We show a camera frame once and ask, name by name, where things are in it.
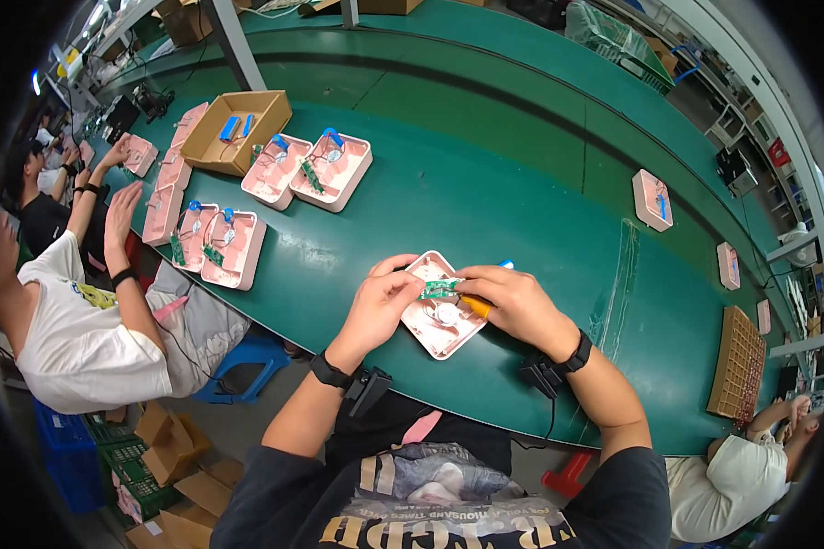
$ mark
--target black wristband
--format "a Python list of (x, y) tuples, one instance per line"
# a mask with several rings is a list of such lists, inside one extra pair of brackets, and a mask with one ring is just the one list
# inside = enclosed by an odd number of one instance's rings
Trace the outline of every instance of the black wristband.
[(122, 270), (118, 275), (110, 279), (110, 283), (113, 285), (113, 291), (116, 291), (116, 288), (122, 283), (125, 279), (135, 279), (138, 280), (138, 275), (134, 272), (134, 269), (128, 267), (125, 270)]

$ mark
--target blue stool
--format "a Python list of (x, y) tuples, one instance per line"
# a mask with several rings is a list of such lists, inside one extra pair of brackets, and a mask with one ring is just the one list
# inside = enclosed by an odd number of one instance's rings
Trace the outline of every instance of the blue stool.
[[(244, 393), (223, 393), (220, 388), (220, 379), (226, 375), (227, 371), (240, 364), (261, 364), (263, 365), (263, 371), (256, 376), (256, 379)], [(260, 389), (263, 388), (270, 377), (288, 364), (290, 364), (290, 357), (284, 351), (280, 338), (245, 335), (242, 342), (223, 358), (213, 377), (208, 379), (205, 386), (193, 394), (192, 398), (211, 404), (254, 402)]]

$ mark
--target black t-shirt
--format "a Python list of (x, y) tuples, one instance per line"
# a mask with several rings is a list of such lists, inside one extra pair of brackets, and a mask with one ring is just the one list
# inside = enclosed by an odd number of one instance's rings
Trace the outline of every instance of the black t-shirt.
[(460, 445), (405, 445), (340, 471), (257, 446), (211, 549), (664, 549), (670, 528), (665, 462), (648, 448), (610, 457), (561, 511)]

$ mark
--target pink plastic housing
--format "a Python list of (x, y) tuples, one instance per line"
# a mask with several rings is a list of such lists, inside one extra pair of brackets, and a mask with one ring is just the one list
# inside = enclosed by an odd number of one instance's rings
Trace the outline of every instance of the pink plastic housing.
[(634, 210), (638, 219), (660, 233), (674, 225), (671, 217), (669, 189), (648, 171), (640, 170), (632, 178)]
[(131, 155), (125, 162), (125, 168), (131, 170), (135, 176), (142, 178), (153, 165), (155, 157), (159, 155), (159, 149), (155, 148), (153, 143), (137, 135), (132, 135), (128, 141), (128, 147), (131, 148)]
[(205, 264), (205, 254), (201, 251), (201, 247), (205, 244), (205, 232), (211, 225), (213, 216), (219, 213), (220, 207), (217, 204), (201, 204), (201, 212), (192, 212), (187, 208), (184, 220), (180, 223), (180, 230), (177, 231), (177, 238), (184, 249), (186, 264), (180, 265), (172, 258), (171, 263), (177, 269), (201, 272), (202, 265)]
[(161, 189), (168, 185), (174, 185), (177, 189), (185, 191), (190, 183), (192, 167), (180, 156), (180, 148), (169, 148), (165, 153), (165, 158), (160, 162), (159, 177), (155, 180), (155, 188)]
[(721, 270), (721, 284), (727, 290), (738, 290), (742, 287), (742, 276), (739, 273), (739, 262), (736, 249), (728, 242), (717, 247), (717, 265)]
[(206, 242), (216, 241), (214, 246), (223, 254), (223, 266), (205, 258), (201, 280), (236, 290), (250, 290), (263, 247), (265, 221), (258, 219), (253, 212), (235, 212), (235, 236), (230, 243), (223, 244), (220, 239), (229, 229), (229, 224), (220, 215), (207, 227)]
[(144, 244), (161, 246), (171, 242), (171, 231), (177, 224), (183, 202), (184, 192), (174, 185), (153, 191), (146, 202), (146, 218), (141, 235)]
[(308, 182), (302, 170), (302, 177), (290, 182), (290, 188), (299, 198), (318, 205), (330, 212), (340, 212), (360, 183), (363, 174), (373, 163), (373, 148), (369, 141), (339, 134), (344, 141), (342, 156), (333, 162), (326, 158), (329, 137), (322, 135), (314, 144), (308, 161), (317, 175), (323, 194), (317, 192)]
[[(455, 269), (451, 268), (449, 262), (438, 251), (432, 249), (417, 258), (406, 270), (426, 282), (450, 279), (455, 275)], [(457, 309), (457, 312), (452, 315), (457, 317), (457, 323), (450, 327), (440, 324), (426, 312), (427, 310), (433, 311), (435, 307)], [(461, 296), (417, 300), (406, 307), (400, 318), (406, 328), (409, 328), (409, 331), (427, 349), (430, 356), (437, 360), (450, 357), (476, 332), (488, 324), (482, 316), (473, 313), (467, 303), (461, 301)]]
[(80, 141), (80, 160), (82, 160), (82, 163), (87, 168), (91, 168), (90, 164), (93, 158), (95, 158), (95, 149), (91, 148), (87, 140)]
[(766, 335), (772, 331), (769, 300), (763, 300), (757, 303), (757, 324), (760, 329), (760, 335)]
[(198, 120), (205, 115), (205, 111), (207, 111), (207, 102), (189, 109), (180, 117), (174, 125), (177, 129), (174, 132), (174, 138), (171, 139), (171, 148), (180, 150), (181, 145), (186, 142), (186, 138), (192, 133), (192, 129), (198, 124)]
[(277, 211), (286, 209), (293, 200), (291, 181), (299, 186), (308, 184), (299, 165), (313, 148), (311, 141), (285, 134), (281, 134), (281, 138), (290, 146), (287, 148), (286, 157), (282, 154), (282, 148), (275, 143), (269, 143), (242, 179), (243, 191), (249, 192), (254, 198)]

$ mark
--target red stool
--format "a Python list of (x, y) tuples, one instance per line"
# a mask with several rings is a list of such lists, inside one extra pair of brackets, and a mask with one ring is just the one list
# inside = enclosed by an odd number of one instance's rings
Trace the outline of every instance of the red stool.
[(561, 470), (561, 473), (546, 471), (540, 478), (540, 484), (548, 489), (555, 490), (567, 498), (574, 497), (582, 490), (582, 484), (577, 482), (582, 470), (589, 464), (589, 460), (595, 455), (591, 450), (576, 452), (571, 456), (571, 461)]

